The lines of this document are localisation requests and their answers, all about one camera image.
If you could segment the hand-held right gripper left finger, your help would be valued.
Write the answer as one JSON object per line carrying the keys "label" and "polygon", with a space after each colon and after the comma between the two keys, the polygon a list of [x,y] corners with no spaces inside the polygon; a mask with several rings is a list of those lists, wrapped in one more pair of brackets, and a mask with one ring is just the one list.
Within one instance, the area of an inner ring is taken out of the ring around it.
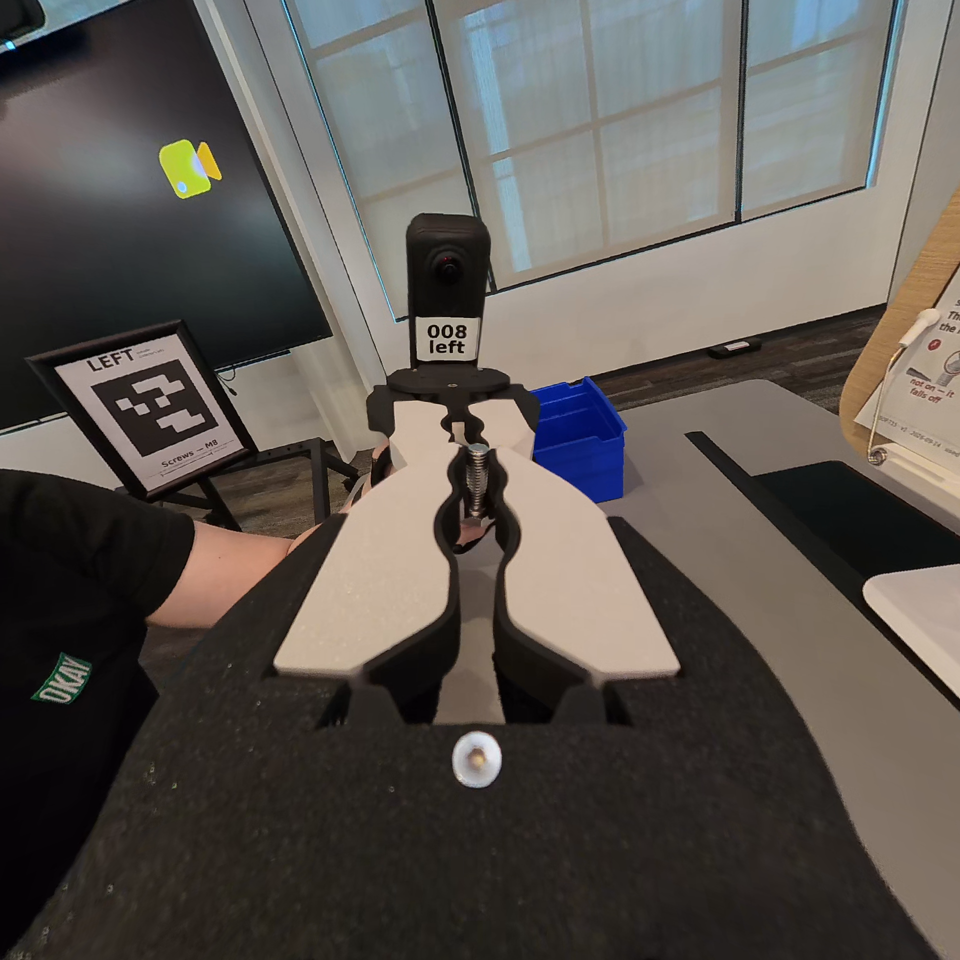
{"label": "hand-held right gripper left finger", "polygon": [[441,445],[350,508],[275,654],[279,675],[357,678],[452,611],[459,452]]}

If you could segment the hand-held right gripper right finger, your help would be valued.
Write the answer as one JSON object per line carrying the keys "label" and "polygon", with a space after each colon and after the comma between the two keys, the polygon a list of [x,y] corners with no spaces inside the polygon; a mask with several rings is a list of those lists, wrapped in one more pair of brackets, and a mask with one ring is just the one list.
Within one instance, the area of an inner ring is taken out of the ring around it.
{"label": "hand-held right gripper right finger", "polygon": [[678,657],[610,518],[594,501],[501,447],[493,505],[503,552],[495,653],[512,682],[603,686],[678,674]]}

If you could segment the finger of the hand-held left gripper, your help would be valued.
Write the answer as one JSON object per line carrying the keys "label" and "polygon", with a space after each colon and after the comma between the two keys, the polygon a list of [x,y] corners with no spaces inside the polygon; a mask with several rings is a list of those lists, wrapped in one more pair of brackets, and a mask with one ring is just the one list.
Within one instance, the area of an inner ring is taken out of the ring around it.
{"label": "finger of the hand-held left gripper", "polygon": [[429,401],[396,401],[392,406],[390,464],[394,473],[447,445],[466,444],[462,415],[450,419],[448,408]]}
{"label": "finger of the hand-held left gripper", "polygon": [[533,459],[535,428],[529,426],[514,401],[479,401],[467,407],[481,427],[472,444],[491,450],[509,449],[526,460]]}

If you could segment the silver hex bolt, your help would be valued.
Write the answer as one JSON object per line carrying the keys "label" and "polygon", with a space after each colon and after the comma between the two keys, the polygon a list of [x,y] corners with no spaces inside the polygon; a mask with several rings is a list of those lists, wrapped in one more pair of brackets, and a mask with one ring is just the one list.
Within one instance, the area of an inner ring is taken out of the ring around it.
{"label": "silver hex bolt", "polygon": [[482,526],[489,513],[490,448],[483,442],[474,442],[465,449],[464,520],[473,526]]}

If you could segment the blue divided plastic bin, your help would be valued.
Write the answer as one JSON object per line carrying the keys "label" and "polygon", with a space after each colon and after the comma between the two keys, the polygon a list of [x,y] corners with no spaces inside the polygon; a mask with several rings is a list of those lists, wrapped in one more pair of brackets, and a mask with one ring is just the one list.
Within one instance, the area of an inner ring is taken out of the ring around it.
{"label": "blue divided plastic bin", "polygon": [[623,497],[627,425],[592,378],[533,390],[539,400],[534,461],[592,501]]}

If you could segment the person's left hand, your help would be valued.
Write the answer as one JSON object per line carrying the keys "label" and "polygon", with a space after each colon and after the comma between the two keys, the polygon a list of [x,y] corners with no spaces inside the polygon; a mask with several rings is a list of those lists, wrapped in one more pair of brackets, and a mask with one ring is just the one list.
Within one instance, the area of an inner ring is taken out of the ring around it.
{"label": "person's left hand", "polygon": [[347,514],[355,503],[368,495],[373,487],[378,486],[392,472],[390,440],[386,439],[371,452],[370,470],[357,480],[339,513]]}

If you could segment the white framed glass window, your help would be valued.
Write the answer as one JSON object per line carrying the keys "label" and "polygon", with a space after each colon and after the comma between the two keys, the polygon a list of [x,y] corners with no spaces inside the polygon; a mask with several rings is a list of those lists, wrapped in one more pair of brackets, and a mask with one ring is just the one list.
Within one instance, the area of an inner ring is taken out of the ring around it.
{"label": "white framed glass window", "polygon": [[494,291],[868,186],[897,2],[284,2],[393,317],[404,234]]}

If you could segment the black framed board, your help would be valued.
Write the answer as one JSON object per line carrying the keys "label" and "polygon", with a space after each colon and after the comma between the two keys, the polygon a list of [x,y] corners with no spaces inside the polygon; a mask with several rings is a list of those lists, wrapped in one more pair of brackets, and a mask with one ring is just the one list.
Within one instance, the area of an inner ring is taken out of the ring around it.
{"label": "black framed board", "polygon": [[136,498],[160,499],[258,452],[180,319],[26,361]]}

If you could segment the wooden document stand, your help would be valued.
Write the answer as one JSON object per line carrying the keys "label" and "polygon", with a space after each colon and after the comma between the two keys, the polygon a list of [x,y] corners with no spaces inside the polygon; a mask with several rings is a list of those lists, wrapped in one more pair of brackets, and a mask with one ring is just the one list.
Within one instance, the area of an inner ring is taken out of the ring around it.
{"label": "wooden document stand", "polygon": [[[959,193],[955,192],[846,379],[839,417],[843,433],[857,453],[867,457],[877,390],[900,337],[922,310],[937,305],[954,273],[959,273],[958,262]],[[928,488],[929,498],[934,498],[932,491],[937,490],[947,501],[958,499],[959,470],[948,472],[879,434],[874,443],[886,453],[882,465],[875,466],[882,474],[916,490]]]}

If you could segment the printed instruction poster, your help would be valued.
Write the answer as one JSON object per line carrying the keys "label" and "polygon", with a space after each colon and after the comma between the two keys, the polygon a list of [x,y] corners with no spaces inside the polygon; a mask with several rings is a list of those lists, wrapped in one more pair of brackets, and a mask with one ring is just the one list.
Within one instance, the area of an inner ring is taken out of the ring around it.
{"label": "printed instruction poster", "polygon": [[959,470],[959,272],[918,314],[884,381],[874,431],[949,473]]}

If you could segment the black metal table frame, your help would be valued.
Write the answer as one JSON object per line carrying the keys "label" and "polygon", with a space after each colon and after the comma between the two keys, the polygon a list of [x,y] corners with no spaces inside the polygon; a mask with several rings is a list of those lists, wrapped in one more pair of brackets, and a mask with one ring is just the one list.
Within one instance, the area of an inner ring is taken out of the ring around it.
{"label": "black metal table frame", "polygon": [[293,537],[344,506],[359,478],[331,441],[313,438],[219,463],[152,502],[223,529]]}

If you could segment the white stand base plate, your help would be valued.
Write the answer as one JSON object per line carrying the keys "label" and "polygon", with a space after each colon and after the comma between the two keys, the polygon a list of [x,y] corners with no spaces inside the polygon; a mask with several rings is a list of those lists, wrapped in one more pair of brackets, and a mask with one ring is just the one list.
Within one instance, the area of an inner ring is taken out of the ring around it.
{"label": "white stand base plate", "polygon": [[880,574],[862,594],[870,608],[951,691],[959,694],[959,565]]}

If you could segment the large black wall screen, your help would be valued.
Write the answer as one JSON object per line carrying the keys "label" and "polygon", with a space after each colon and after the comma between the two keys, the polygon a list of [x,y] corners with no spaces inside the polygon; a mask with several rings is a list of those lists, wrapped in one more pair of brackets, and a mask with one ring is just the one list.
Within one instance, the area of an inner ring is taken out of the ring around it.
{"label": "large black wall screen", "polygon": [[2,54],[1,425],[60,413],[27,357],[182,320],[215,369],[330,337],[192,2]]}

